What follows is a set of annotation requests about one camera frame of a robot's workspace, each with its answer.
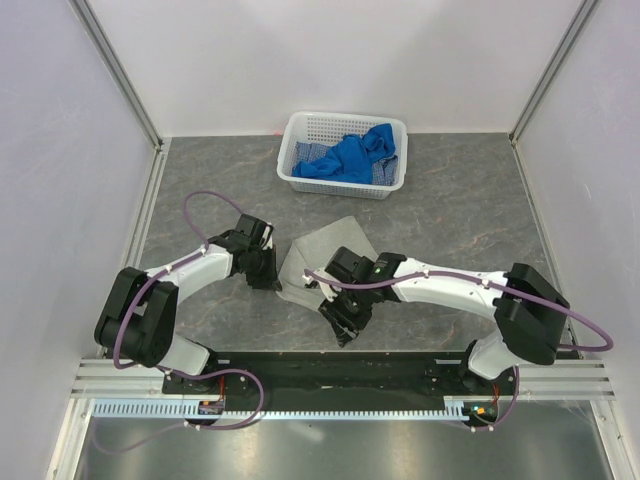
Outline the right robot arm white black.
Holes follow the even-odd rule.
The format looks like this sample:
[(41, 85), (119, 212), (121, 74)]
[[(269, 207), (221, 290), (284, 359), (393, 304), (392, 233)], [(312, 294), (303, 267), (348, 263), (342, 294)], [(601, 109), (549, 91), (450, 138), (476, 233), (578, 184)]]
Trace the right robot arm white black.
[(495, 331), (471, 342), (457, 371), (460, 386), (473, 394), (514, 366), (554, 364), (569, 307), (535, 268), (522, 263), (507, 272), (473, 272), (390, 252), (371, 260), (341, 247), (306, 282), (319, 285), (319, 311), (340, 346), (358, 337), (374, 305), (383, 302), (433, 304), (494, 321)]

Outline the grey cloth napkin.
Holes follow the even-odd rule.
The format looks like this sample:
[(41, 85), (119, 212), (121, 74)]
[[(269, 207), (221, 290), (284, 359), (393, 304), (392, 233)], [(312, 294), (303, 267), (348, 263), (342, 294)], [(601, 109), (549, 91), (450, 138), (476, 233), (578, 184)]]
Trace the grey cloth napkin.
[(304, 270), (324, 268), (340, 247), (370, 260), (378, 256), (355, 217), (344, 217), (292, 242), (279, 272), (279, 298), (317, 311), (325, 297), (319, 289), (305, 287)]

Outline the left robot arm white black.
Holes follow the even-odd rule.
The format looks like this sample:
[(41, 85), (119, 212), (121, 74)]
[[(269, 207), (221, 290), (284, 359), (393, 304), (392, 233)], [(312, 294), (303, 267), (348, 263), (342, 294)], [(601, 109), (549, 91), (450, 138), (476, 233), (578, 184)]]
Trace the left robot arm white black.
[(273, 226), (242, 214), (236, 226), (207, 239), (194, 252), (146, 271), (122, 269), (115, 277), (94, 330), (96, 343), (119, 369), (140, 365), (184, 374), (198, 393), (219, 382), (214, 352), (175, 332), (181, 302), (236, 274), (252, 289), (279, 291)]

